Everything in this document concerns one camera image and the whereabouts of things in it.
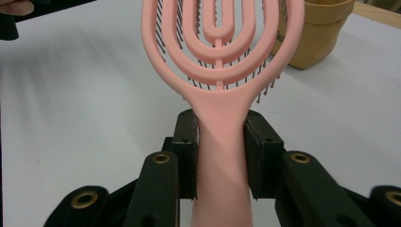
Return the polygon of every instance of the brass ring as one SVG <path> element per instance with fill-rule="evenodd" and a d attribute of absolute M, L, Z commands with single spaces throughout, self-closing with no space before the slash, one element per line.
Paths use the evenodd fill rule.
<path fill-rule="evenodd" d="M 401 206 L 401 192 L 398 191 L 387 191 L 386 192 L 387 200 L 392 203 Z"/>
<path fill-rule="evenodd" d="M 71 206 L 77 210 L 83 209 L 94 204 L 97 201 L 97 198 L 98 194 L 94 190 L 83 191 L 71 200 Z"/>
<path fill-rule="evenodd" d="M 153 162 L 157 164 L 164 164 L 170 161 L 170 156 L 167 154 L 158 154 L 153 157 Z"/>
<path fill-rule="evenodd" d="M 302 153 L 294 153 L 291 155 L 291 159 L 300 164 L 310 163 L 310 158 Z"/>

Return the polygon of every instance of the hairbrush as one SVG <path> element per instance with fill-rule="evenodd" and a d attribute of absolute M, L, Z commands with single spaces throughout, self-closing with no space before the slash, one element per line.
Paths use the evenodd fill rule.
<path fill-rule="evenodd" d="M 278 0 L 262 0 L 263 29 L 255 44 L 254 1 L 221 0 L 219 6 L 216 0 L 143 1 L 141 29 L 148 58 L 199 121 L 194 227 L 253 226 L 243 124 L 253 101 L 290 61 L 304 22 L 303 0 L 280 1 L 286 4 L 288 31 L 271 60 Z M 236 5 L 242 10 L 237 33 Z"/>

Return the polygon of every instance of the black object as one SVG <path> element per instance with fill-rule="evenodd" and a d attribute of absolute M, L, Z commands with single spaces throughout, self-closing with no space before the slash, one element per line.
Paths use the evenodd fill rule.
<path fill-rule="evenodd" d="M 35 6 L 35 10 L 26 16 L 14 17 L 0 13 L 0 40 L 12 41 L 19 38 L 15 23 L 93 1 L 95 0 L 31 0 Z"/>
<path fill-rule="evenodd" d="M 275 199 L 281 226 L 401 226 L 401 188 L 378 186 L 365 198 L 340 187 L 310 154 L 285 151 L 278 134 L 253 111 L 244 136 L 253 197 Z M 95 199 L 93 192 L 82 194 L 88 187 L 72 192 L 45 227 L 179 226 L 179 199 L 196 198 L 197 141 L 196 116 L 191 110 L 180 113 L 174 137 L 165 139 L 162 152 L 147 157 L 138 180 L 111 195 L 89 187 L 99 190 Z M 77 209 L 74 198 L 91 205 Z"/>

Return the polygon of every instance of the white table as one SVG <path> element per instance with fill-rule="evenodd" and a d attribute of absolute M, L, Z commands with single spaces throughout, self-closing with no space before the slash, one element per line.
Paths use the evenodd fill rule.
<path fill-rule="evenodd" d="M 154 73 L 141 1 L 99 0 L 18 24 L 0 42 L 4 226 L 43 226 L 69 192 L 136 179 L 189 106 Z M 368 196 L 401 186 L 401 30 L 351 15 L 333 53 L 286 69 L 253 109 L 286 143 Z M 182 226 L 190 220 L 182 201 Z M 254 226 L 278 226 L 273 201 Z"/>

